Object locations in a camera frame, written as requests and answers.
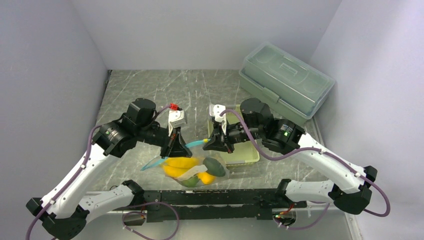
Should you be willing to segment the dark green avocado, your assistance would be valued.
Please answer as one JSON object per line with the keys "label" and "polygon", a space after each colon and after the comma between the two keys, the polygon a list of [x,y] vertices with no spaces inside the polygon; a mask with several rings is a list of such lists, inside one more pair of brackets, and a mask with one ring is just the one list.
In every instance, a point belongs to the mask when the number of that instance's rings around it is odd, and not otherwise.
{"label": "dark green avocado", "polygon": [[215,158],[206,157],[202,161],[203,165],[207,168],[207,173],[215,177],[224,177],[226,170],[224,166]]}

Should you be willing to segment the yellow banana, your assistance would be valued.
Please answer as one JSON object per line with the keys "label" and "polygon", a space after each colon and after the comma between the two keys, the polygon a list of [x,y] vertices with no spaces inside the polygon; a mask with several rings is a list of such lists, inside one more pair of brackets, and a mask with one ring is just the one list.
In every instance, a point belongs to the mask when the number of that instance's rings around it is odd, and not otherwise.
{"label": "yellow banana", "polygon": [[161,168],[168,177],[178,178],[199,163],[200,159],[196,157],[172,157],[166,159]]}

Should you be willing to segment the yellow bell pepper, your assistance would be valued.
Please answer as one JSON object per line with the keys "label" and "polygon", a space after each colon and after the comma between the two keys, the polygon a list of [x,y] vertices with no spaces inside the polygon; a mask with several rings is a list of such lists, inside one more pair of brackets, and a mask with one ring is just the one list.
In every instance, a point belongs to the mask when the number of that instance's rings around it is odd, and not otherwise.
{"label": "yellow bell pepper", "polygon": [[216,177],[215,176],[213,176],[213,175],[211,175],[211,174],[209,174],[207,172],[199,172],[197,174],[197,177],[201,180],[201,182],[204,185],[210,185],[210,184],[212,184],[216,180]]}

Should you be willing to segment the pale green perforated basket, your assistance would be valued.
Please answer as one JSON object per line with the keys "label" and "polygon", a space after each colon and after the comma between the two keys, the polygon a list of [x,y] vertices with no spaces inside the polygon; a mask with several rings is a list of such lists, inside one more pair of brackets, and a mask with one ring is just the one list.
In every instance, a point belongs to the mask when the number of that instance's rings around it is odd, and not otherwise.
{"label": "pale green perforated basket", "polygon": [[[226,109],[233,109],[240,116],[242,116],[239,104],[227,105]],[[240,122],[233,113],[227,113],[226,119],[227,119],[228,125],[237,124]],[[207,130],[208,130],[207,132],[209,137],[213,132],[213,120],[211,116],[209,116],[207,119]],[[229,165],[233,165],[233,166],[249,165],[249,164],[254,164],[260,160],[259,152],[256,150],[256,148],[253,146],[253,144],[250,141],[234,144],[233,153],[220,152],[220,151],[215,151],[214,153],[220,156],[220,158],[228,166]]]}

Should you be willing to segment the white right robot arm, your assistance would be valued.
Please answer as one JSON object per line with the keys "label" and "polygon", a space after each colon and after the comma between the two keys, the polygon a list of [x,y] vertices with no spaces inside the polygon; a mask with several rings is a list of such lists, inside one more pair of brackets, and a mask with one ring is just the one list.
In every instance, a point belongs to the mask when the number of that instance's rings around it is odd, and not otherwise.
{"label": "white right robot arm", "polygon": [[267,148],[282,158],[295,157],[326,176],[325,181],[281,180],[275,194],[280,207],[310,201],[332,203],[353,215],[366,210],[378,173],[374,167],[361,167],[342,159],[299,125],[274,117],[270,107],[257,98],[244,100],[239,111],[220,104],[212,104],[208,110],[212,132],[203,146],[205,151],[231,154],[236,144],[251,142],[258,151]]}

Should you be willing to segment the clear zip top bag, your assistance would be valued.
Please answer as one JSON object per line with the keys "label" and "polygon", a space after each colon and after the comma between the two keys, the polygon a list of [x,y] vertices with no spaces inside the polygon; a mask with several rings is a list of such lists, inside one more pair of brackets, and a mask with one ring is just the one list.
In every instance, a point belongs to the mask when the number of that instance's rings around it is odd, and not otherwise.
{"label": "clear zip top bag", "polygon": [[156,156],[141,170],[162,174],[186,188],[208,186],[230,178],[230,171],[219,153],[204,151],[203,145],[209,139],[196,140],[186,144],[192,151],[191,157]]}

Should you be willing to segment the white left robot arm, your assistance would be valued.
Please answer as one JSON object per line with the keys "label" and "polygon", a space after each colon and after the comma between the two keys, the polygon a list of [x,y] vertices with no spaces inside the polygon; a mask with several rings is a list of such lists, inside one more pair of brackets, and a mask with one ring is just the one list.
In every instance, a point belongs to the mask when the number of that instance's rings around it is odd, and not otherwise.
{"label": "white left robot arm", "polygon": [[156,104],[137,98],[118,119],[94,127],[86,152],[63,180],[45,196],[27,202],[35,221],[41,221],[55,240],[70,240],[86,224],[112,210],[137,210],[145,206],[144,189],[133,180],[95,196],[86,193],[100,173],[139,142],[160,147],[162,158],[192,156],[181,134],[181,127],[187,123],[184,110],[173,103],[166,105],[165,110],[168,125],[161,127],[157,122],[161,111]]}

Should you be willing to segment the green lime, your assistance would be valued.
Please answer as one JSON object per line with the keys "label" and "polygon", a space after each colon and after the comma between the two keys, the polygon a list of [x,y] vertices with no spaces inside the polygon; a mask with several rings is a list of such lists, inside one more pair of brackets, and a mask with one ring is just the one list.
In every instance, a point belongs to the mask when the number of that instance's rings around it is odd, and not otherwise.
{"label": "green lime", "polygon": [[182,180],[180,184],[187,188],[194,188],[197,186],[199,181],[200,179],[196,175],[194,175],[186,180]]}

